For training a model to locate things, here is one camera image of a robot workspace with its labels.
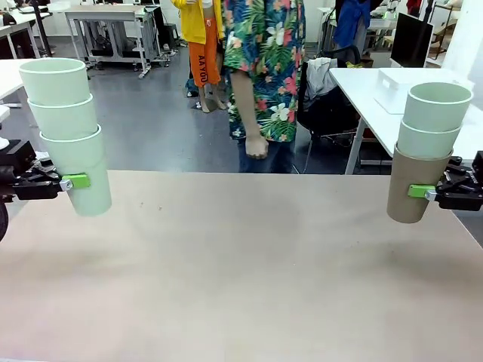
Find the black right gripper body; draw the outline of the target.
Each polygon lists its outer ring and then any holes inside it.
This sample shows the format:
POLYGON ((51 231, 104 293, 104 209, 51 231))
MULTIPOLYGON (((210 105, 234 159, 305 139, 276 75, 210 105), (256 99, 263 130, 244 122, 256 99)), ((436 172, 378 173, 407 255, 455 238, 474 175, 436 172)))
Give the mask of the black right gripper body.
POLYGON ((466 168, 466 210, 480 210, 482 207, 482 151, 477 151, 470 167, 466 168))

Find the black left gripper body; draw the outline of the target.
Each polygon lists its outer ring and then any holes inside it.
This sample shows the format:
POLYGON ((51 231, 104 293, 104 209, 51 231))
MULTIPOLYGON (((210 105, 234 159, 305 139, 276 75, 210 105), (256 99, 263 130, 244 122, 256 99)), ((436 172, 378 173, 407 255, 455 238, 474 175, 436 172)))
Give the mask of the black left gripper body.
POLYGON ((1 150, 1 202, 12 202, 14 186, 24 181, 24 176, 35 161, 35 150, 28 140, 9 140, 1 150))

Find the person's right hand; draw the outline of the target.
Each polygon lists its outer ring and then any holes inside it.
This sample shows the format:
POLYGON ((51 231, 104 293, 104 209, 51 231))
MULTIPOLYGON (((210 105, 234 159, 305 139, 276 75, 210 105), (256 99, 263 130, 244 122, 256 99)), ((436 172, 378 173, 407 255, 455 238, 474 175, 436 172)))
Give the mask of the person's right hand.
POLYGON ((268 141, 258 135, 249 136, 245 140, 245 152, 249 158, 264 159, 268 155, 268 141))

